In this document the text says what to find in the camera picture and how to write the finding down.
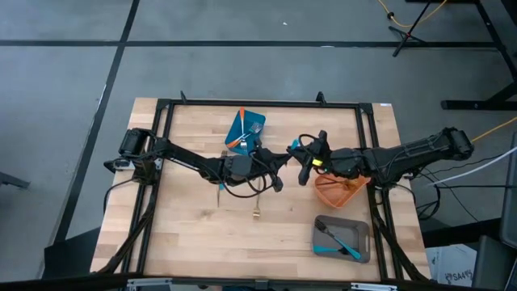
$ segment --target yellow clamp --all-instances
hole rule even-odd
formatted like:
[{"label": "yellow clamp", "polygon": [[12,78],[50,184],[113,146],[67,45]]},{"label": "yellow clamp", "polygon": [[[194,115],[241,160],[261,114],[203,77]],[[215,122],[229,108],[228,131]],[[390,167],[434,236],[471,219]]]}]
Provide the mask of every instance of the yellow clamp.
[{"label": "yellow clamp", "polygon": [[316,166],[316,167],[319,167],[323,164],[323,161],[320,161],[320,160],[317,160],[315,158],[313,158],[313,165]]}]

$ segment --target gray floor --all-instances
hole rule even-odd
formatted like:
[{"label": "gray floor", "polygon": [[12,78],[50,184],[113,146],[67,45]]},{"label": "gray floor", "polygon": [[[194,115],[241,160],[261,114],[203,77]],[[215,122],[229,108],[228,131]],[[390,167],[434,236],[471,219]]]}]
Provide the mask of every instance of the gray floor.
[{"label": "gray floor", "polygon": [[[385,0],[410,23],[422,5]],[[498,1],[483,4],[505,44],[517,28]],[[131,1],[0,0],[0,39],[117,40]],[[376,0],[141,0],[130,40],[397,40]],[[474,6],[445,6],[419,27],[425,40],[489,40]],[[92,121],[114,48],[0,48],[0,171],[32,182],[0,188],[0,280],[37,277]],[[402,141],[456,126],[474,137],[513,112],[446,112],[441,99],[485,99],[511,78],[490,49],[127,48],[95,144],[69,237],[98,227],[103,194],[136,97],[392,103]],[[506,151],[515,125],[476,144],[473,160]],[[458,183],[503,183],[506,161]],[[439,169],[452,165],[440,162]],[[446,177],[454,171],[439,175]],[[415,181],[418,203],[434,199]],[[479,220],[497,217],[502,191],[458,189]],[[443,192],[436,218],[473,219]],[[423,229],[432,225],[422,224]]]}]

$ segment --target yellow cable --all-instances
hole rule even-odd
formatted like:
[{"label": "yellow cable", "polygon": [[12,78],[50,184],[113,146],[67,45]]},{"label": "yellow cable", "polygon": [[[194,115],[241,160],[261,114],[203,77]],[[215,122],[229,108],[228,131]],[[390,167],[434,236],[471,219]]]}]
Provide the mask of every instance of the yellow cable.
[{"label": "yellow cable", "polygon": [[[377,0],[385,9],[386,13],[390,13],[391,11],[388,9],[388,7],[386,7],[386,5],[382,2],[382,0]],[[440,8],[442,8],[442,6],[447,3],[447,0],[443,0],[443,2],[438,5],[438,7],[436,7],[430,14],[428,14],[426,17],[424,17],[423,19],[421,19],[418,24],[428,20],[434,13],[436,13],[436,11],[438,11]],[[405,27],[405,28],[408,28],[408,27],[412,27],[413,24],[400,24],[396,19],[395,19],[395,16],[392,16],[391,17],[391,20],[393,20],[395,22],[396,25],[398,25],[399,27]]]},{"label": "yellow cable", "polygon": [[479,137],[476,137],[476,138],[472,139],[472,140],[471,140],[471,142],[478,141],[478,140],[482,139],[483,137],[485,137],[485,136],[487,136],[487,135],[489,135],[489,134],[493,133],[494,131],[496,131],[496,130],[498,130],[498,129],[502,128],[502,127],[505,127],[505,126],[509,125],[510,123],[512,123],[512,122],[514,122],[514,121],[516,121],[516,120],[517,120],[517,117],[514,117],[514,118],[512,118],[511,120],[509,120],[509,121],[507,121],[507,122],[505,122],[505,123],[503,123],[503,124],[500,124],[500,125],[498,125],[498,126],[494,127],[493,129],[491,129],[491,130],[487,131],[486,133],[483,133],[483,134],[482,134],[482,135],[480,135]]}]

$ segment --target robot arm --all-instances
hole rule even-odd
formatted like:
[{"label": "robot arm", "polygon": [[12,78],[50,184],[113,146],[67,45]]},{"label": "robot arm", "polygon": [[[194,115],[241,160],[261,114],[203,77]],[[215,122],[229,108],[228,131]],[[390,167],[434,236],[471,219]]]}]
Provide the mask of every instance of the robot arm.
[{"label": "robot arm", "polygon": [[387,149],[331,150],[326,136],[326,132],[321,131],[306,146],[288,147],[290,155],[302,165],[298,176],[300,185],[307,183],[310,170],[315,168],[319,173],[347,179],[356,179],[359,175],[371,177],[376,186],[383,188],[396,183],[405,173],[418,174],[430,163],[444,159],[465,160],[473,152],[473,145],[465,133],[454,128],[445,128],[419,141]]},{"label": "robot arm", "polygon": [[[152,142],[150,152],[145,153],[147,142]],[[160,159],[176,162],[184,167],[200,173],[209,183],[225,183],[237,186],[252,179],[270,175],[275,191],[282,190],[282,180],[277,176],[278,170],[291,158],[289,154],[273,154],[270,150],[258,145],[250,156],[230,156],[223,158],[205,158],[168,139],[156,137],[147,129],[129,129],[119,148],[121,159],[134,166],[133,179],[138,183],[152,185],[157,180],[157,169]],[[106,162],[111,171],[118,167],[120,160]]]}]

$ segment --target white cable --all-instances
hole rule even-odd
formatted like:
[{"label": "white cable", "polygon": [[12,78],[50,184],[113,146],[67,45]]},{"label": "white cable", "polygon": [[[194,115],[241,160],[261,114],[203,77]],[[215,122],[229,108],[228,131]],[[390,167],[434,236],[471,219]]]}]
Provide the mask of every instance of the white cable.
[{"label": "white cable", "polygon": [[438,183],[447,182],[447,181],[450,181],[450,180],[453,180],[453,179],[458,179],[458,178],[463,177],[463,176],[466,176],[466,175],[470,175],[470,174],[472,174],[473,172],[476,172],[476,171],[482,170],[482,169],[484,169],[484,168],[486,168],[486,167],[490,166],[491,164],[498,162],[499,160],[501,160],[502,158],[505,158],[508,154],[511,154],[511,153],[515,152],[516,150],[517,150],[517,146],[516,146],[515,148],[511,149],[511,150],[508,150],[504,155],[500,156],[499,158],[496,158],[495,160],[493,160],[493,161],[491,161],[491,162],[488,162],[488,163],[486,163],[485,165],[479,166],[479,167],[475,168],[474,170],[471,170],[471,171],[465,172],[465,173],[463,173],[463,174],[455,175],[455,176],[453,176],[453,177],[451,177],[451,178],[446,178],[446,179],[440,180],[440,181],[438,181],[438,182],[429,183],[429,184],[428,184],[428,185],[426,185],[426,186],[432,186],[432,185],[436,185],[436,184],[438,184]]}]

